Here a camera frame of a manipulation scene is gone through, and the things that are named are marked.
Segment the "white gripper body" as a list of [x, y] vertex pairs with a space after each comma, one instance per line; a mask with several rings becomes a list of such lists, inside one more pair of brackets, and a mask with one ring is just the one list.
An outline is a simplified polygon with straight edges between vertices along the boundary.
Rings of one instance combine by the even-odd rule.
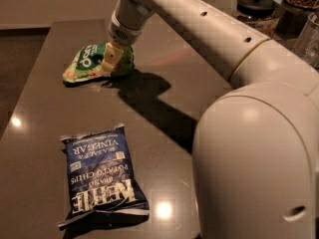
[[136, 0], [118, 0], [109, 24], [110, 36], [123, 46], [137, 41], [143, 27], [155, 12]]

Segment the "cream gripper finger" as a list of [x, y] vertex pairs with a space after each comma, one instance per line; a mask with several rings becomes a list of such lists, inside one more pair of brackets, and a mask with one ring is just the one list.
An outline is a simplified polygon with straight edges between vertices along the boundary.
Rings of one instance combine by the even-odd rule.
[[105, 72], [111, 73], [118, 69], [120, 60], [124, 54], [124, 48], [117, 42], [109, 42], [106, 45], [102, 68]]

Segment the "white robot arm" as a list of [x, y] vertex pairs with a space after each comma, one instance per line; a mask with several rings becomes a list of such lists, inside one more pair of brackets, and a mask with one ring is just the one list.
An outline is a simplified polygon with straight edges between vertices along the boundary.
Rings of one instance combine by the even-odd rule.
[[152, 14], [233, 88], [194, 134], [201, 238], [316, 239], [319, 74], [201, 0], [118, 0], [110, 36], [133, 44]]

